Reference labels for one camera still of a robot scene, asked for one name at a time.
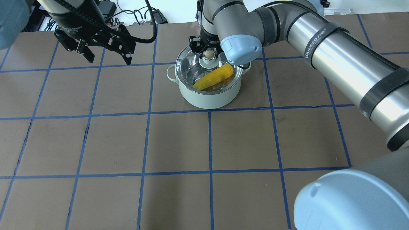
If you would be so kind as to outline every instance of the yellow corn cob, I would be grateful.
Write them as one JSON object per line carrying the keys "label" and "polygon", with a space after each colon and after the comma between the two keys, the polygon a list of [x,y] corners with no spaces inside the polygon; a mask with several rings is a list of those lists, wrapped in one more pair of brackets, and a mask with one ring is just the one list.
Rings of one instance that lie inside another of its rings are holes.
{"label": "yellow corn cob", "polygon": [[199,79],[192,87],[197,90],[203,90],[216,85],[233,74],[233,67],[230,64],[224,64],[221,67],[208,73]]}

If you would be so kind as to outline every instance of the brown surface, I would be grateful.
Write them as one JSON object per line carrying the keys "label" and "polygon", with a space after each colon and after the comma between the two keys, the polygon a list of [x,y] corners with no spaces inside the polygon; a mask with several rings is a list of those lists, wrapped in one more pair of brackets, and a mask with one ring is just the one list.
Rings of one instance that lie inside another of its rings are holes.
{"label": "brown surface", "polygon": [[[408,16],[361,15],[374,50],[407,52]],[[367,43],[356,15],[329,20]],[[152,34],[149,25],[128,30],[141,38]],[[280,59],[300,55],[281,42],[265,48],[272,58],[266,66],[253,62],[231,103],[198,109],[166,69],[199,30],[197,23],[159,25],[155,65],[155,44],[137,44],[133,66],[106,50],[101,69],[100,48],[91,47],[96,57],[88,63],[59,44],[52,60],[52,33],[22,33],[0,69],[0,205],[14,180],[0,229],[64,229],[77,176],[71,230],[136,229],[138,216],[143,230],[210,230],[211,223],[214,229],[287,229],[287,218],[294,229],[299,190],[332,167],[348,166],[334,109],[294,107],[331,105],[324,78],[302,59]],[[0,63],[6,52],[0,50]],[[409,66],[409,54],[384,56]],[[335,104],[351,103],[330,87]],[[273,110],[276,129],[269,92],[274,106],[291,106]],[[336,111],[352,165],[389,152],[385,135],[356,107]]]}

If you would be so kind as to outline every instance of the pot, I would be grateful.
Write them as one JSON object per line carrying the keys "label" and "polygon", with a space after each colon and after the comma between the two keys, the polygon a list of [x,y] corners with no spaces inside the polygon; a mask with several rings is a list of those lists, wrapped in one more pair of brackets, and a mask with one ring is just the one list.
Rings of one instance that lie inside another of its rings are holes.
{"label": "pot", "polygon": [[[241,87],[241,77],[250,70],[251,63],[247,69],[233,66],[231,77],[205,90],[194,89],[192,85],[227,63],[229,62],[224,53],[219,54],[218,58],[213,57],[204,61],[188,46],[179,54],[176,64],[169,66],[166,74],[169,80],[179,85],[180,93],[190,104],[199,108],[215,109],[227,105],[237,96]],[[172,69],[175,69],[175,79],[169,76]]]}

